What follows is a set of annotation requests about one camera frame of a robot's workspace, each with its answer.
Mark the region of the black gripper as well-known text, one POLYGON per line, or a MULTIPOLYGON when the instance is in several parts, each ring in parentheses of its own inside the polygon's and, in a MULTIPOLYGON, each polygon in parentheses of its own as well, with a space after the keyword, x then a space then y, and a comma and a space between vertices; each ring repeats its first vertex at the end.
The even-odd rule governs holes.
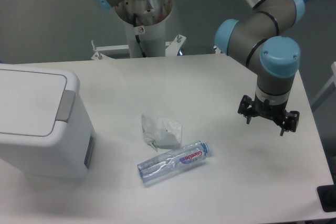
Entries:
POLYGON ((271 105, 269 102, 262 102, 257 96, 253 101, 249 96, 244 95, 238 106, 238 114, 246 118, 246 123, 249 124, 251 119, 257 116, 276 122, 281 128, 280 136, 284 132, 296 132, 300 112, 286 111, 287 101, 277 105, 271 105))

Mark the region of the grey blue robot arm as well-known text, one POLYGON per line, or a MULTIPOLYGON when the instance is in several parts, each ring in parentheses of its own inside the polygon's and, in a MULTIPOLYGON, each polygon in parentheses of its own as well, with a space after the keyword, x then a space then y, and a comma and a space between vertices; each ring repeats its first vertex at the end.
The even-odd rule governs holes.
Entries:
MULTIPOLYGON (((245 22, 224 21, 215 33, 216 47, 257 75, 255 96, 243 96, 238 113, 247 120, 262 117, 282 132, 295 132, 298 111, 286 111, 299 68, 301 51, 281 33, 305 12, 303 0, 246 0, 254 14, 245 22)), ((132 58, 164 57, 165 21, 172 0, 95 0, 105 10, 115 9, 124 22, 132 58)))

